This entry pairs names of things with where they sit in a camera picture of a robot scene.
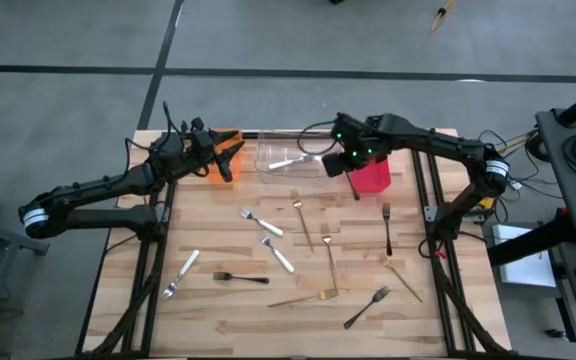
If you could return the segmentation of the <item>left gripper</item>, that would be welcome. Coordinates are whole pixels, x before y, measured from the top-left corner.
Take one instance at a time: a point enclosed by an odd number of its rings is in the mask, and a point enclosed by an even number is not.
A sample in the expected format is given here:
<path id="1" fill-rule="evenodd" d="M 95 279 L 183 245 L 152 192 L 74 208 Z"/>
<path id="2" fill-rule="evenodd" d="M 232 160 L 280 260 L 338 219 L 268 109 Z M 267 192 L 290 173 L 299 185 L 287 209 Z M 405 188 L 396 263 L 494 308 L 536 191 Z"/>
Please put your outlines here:
<path id="1" fill-rule="evenodd" d="M 188 127 L 189 131 L 182 134 L 184 140 L 190 141 L 190 145 L 182 157 L 183 175 L 208 175 L 209 163 L 215 155 L 216 145 L 230 140 L 237 141 L 240 137 L 240 132 L 237 130 L 216 131 L 211 128 L 205 129 L 201 118 L 193 119 Z M 239 141 L 222 150 L 217 157 L 218 163 L 229 165 L 232 158 L 237 155 L 244 144 L 244 141 Z"/>

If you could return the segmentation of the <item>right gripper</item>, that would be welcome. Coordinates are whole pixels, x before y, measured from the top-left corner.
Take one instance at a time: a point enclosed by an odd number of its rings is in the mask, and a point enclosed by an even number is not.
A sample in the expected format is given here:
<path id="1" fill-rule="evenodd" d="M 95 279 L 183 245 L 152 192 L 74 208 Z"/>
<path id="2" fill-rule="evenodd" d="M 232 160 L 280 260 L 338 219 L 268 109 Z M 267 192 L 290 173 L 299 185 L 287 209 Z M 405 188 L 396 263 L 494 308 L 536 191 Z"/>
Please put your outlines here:
<path id="1" fill-rule="evenodd" d="M 378 132 L 348 114 L 337 114 L 332 138 L 343 148 L 337 154 L 343 170 L 360 170 L 371 161 L 379 163 L 388 158 L 388 147 Z"/>

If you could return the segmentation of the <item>red plastic bin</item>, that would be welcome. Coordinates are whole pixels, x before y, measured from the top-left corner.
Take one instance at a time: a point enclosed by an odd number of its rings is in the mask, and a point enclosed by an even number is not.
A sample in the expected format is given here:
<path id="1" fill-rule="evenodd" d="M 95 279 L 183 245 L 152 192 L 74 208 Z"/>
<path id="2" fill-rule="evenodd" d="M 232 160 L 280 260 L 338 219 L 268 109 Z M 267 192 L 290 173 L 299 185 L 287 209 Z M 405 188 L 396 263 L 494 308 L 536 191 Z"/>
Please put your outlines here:
<path id="1" fill-rule="evenodd" d="M 351 173 L 351 183 L 360 193 L 381 193 L 391 185 L 390 167 L 387 160 L 369 164 Z"/>

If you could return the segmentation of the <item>gold fork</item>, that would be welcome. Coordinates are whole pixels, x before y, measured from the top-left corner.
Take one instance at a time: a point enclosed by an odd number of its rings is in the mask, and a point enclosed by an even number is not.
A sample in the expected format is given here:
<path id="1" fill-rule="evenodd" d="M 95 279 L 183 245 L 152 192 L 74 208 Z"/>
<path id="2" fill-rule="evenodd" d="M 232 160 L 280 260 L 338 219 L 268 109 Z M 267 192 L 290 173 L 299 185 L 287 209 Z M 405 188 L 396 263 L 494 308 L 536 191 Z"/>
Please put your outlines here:
<path id="1" fill-rule="evenodd" d="M 333 286 L 334 286 L 334 289 L 337 290 L 338 289 L 338 280 L 337 280 L 335 261 L 334 261 L 334 257 L 333 257 L 332 249 L 331 249 L 332 236 L 330 233 L 329 225 L 327 223 L 322 223 L 320 226 L 320 230 L 321 230 L 322 241 L 324 242 L 326 249 L 327 249 L 329 267 L 330 267 L 330 271 L 331 271 Z"/>
<path id="2" fill-rule="evenodd" d="M 308 246 L 309 246 L 311 251 L 314 251 L 314 246 L 313 246 L 313 243 L 312 243 L 312 240 L 311 240 L 308 228 L 307 228 L 307 224 L 306 224 L 305 218 L 303 216 L 303 212 L 302 212 L 302 201 L 301 201 L 301 198 L 300 198 L 300 196 L 296 190 L 291 191 L 291 201 L 292 201 L 293 207 L 296 209 L 296 211 L 298 213 L 298 216 L 299 216 L 300 222 L 302 224 L 303 232 L 304 232 L 304 235 L 306 237 Z"/>
<path id="3" fill-rule="evenodd" d="M 317 299 L 320 301 L 326 301 L 326 300 L 330 300 L 332 298 L 335 298 L 339 295 L 339 291 L 337 289 L 325 289 L 325 290 L 321 290 L 318 293 L 314 294 L 314 295 L 310 295 L 310 296 L 306 296 L 306 297 L 300 297 L 300 298 L 295 298 L 295 299 L 290 299 L 290 300 L 285 300 L 282 302 L 277 302 L 277 303 L 273 303 L 269 305 L 269 308 L 273 308 L 273 307 L 278 307 L 278 306 L 283 306 L 283 305 L 289 305 L 289 304 L 294 304 L 294 303 L 298 303 L 298 302 L 303 302 L 303 301 L 307 301 L 307 300 L 312 300 L 312 299 Z"/>
<path id="4" fill-rule="evenodd" d="M 396 267 L 393 264 L 393 261 L 386 255 L 386 254 L 381 254 L 380 255 L 380 262 L 381 264 L 391 270 L 395 276 L 401 281 L 401 283 L 404 285 L 404 287 L 420 302 L 423 303 L 423 299 L 421 298 L 421 296 L 417 293 L 417 291 L 406 281 L 406 279 L 403 277 L 403 275 L 396 269 Z"/>

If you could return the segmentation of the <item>orange plastic bin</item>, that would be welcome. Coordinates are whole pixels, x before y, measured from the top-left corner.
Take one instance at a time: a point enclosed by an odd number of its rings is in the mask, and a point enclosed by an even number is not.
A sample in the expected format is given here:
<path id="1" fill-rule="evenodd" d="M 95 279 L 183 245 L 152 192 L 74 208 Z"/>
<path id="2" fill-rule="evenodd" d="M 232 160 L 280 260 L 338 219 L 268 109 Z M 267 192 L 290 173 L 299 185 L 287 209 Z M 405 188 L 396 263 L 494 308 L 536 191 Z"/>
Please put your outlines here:
<path id="1" fill-rule="evenodd" d="M 221 153 L 222 151 L 226 150 L 229 147 L 232 147 L 234 145 L 236 145 L 238 142 L 243 140 L 243 135 L 241 133 L 241 131 L 239 129 L 235 129 L 236 134 L 220 143 L 219 145 L 216 146 L 216 150 L 218 153 Z M 232 173 L 232 177 L 233 183 L 237 183 L 240 180 L 240 174 L 241 174 L 241 152 L 238 151 L 236 155 L 233 156 L 233 158 L 230 160 L 229 163 L 229 168 L 231 170 Z M 212 184 L 224 184 L 225 181 L 223 180 L 220 172 L 219 172 L 219 168 L 218 165 L 216 163 L 210 164 L 209 165 L 209 174 L 207 176 L 207 179 L 210 183 Z"/>

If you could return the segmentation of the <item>clear plastic bin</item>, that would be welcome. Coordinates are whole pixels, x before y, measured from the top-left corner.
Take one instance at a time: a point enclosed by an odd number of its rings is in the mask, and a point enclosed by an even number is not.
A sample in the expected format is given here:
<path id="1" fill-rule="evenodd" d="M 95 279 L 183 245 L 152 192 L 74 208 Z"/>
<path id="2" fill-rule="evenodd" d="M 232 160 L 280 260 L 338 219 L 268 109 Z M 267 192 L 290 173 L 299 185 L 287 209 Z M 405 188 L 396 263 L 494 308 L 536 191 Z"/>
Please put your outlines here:
<path id="1" fill-rule="evenodd" d="M 258 150 L 254 168 L 260 179 L 269 184 L 296 187 L 323 187 L 328 176 L 321 158 L 332 149 L 332 140 L 324 133 L 310 132 L 302 136 L 298 131 L 261 131 L 257 137 Z M 268 165 L 304 154 L 318 155 L 318 161 L 269 170 Z"/>

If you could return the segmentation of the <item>yellow black floor tool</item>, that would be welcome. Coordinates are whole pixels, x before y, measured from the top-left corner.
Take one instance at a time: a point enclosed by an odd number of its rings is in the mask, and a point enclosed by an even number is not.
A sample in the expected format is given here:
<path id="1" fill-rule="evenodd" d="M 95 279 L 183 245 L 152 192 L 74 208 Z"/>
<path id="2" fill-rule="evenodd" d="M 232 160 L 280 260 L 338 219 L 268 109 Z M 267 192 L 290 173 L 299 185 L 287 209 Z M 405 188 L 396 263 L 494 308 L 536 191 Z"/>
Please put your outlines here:
<path id="1" fill-rule="evenodd" d="M 455 3 L 455 0 L 447 0 L 447 2 L 437 10 L 436 15 L 435 15 L 433 22 L 432 22 L 432 25 L 431 25 L 431 32 L 432 33 L 436 32 L 441 27 L 441 25 L 445 21 L 447 14 L 451 10 L 451 8 L 454 6 L 454 3 Z"/>

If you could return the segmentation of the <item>black diagonal beam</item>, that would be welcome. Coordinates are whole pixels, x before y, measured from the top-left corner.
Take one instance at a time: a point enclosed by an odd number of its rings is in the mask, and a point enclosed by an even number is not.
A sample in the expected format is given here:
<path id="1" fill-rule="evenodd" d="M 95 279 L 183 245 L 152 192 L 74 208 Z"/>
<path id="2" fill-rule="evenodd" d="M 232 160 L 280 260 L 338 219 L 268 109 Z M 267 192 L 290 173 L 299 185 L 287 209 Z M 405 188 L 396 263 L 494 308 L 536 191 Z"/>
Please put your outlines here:
<path id="1" fill-rule="evenodd" d="M 497 267 L 575 241 L 575 227 L 569 212 L 566 208 L 559 208 L 552 221 L 490 247 L 487 254 L 490 265 Z"/>

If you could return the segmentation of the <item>white box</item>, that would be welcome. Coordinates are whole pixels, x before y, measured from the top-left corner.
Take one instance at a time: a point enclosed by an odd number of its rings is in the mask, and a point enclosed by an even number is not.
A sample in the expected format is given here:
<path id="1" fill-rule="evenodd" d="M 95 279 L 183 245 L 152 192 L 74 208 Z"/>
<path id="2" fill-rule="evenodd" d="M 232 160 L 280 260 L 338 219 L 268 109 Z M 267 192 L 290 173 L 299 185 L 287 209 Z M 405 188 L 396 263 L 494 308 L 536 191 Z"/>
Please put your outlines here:
<path id="1" fill-rule="evenodd" d="M 529 232 L 528 228 L 493 225 L 492 235 L 495 245 L 514 239 Z M 552 272 L 550 256 L 541 251 L 520 260 L 499 267 L 502 283 L 555 288 L 556 281 Z"/>

